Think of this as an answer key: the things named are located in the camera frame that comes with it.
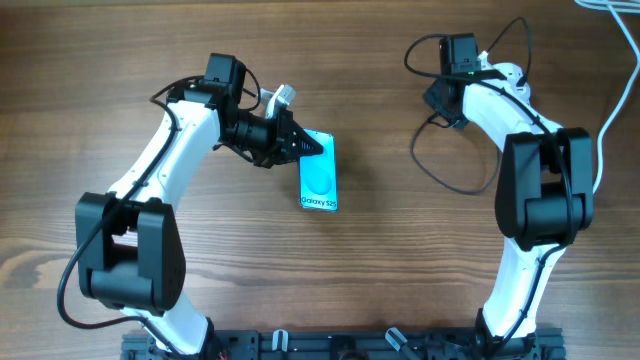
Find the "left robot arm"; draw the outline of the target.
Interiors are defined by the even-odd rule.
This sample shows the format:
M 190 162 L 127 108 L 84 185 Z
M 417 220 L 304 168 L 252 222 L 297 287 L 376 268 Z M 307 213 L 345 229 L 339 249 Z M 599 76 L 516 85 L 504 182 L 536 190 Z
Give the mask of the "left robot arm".
M 240 105 L 250 70 L 232 55 L 213 53 L 201 75 L 179 79 L 150 98 L 164 117 L 141 156 L 104 193 L 86 192 L 75 209 L 77 249 L 59 283 L 65 309 L 70 274 L 81 293 L 141 324 L 165 359 L 226 359 L 229 352 L 210 318 L 183 291 L 186 259 L 175 219 L 182 195 L 204 156 L 225 146 L 252 165 L 270 168 L 321 155 L 325 146 L 298 125 L 288 106 L 293 90 L 257 90 L 263 116 Z

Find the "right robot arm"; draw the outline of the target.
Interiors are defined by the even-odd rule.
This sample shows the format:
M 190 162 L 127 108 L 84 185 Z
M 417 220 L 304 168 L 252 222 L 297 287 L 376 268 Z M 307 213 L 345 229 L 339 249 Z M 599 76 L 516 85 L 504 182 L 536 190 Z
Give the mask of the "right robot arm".
M 488 348 L 498 352 L 533 336 L 553 268 L 593 220 L 592 141 L 533 109 L 528 70 L 490 63 L 471 33 L 437 38 L 440 72 L 425 102 L 450 127 L 478 126 L 502 155 L 494 209 L 504 249 L 479 313 Z

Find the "teal Galaxy S25 smartphone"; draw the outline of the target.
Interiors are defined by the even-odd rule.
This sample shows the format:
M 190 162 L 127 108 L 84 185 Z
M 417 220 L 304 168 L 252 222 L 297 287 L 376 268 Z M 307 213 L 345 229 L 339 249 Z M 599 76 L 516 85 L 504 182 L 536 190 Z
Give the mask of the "teal Galaxy S25 smartphone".
M 338 210 L 335 138 L 330 133 L 306 129 L 322 147 L 320 155 L 299 161 L 299 203 L 303 208 L 336 212 Z

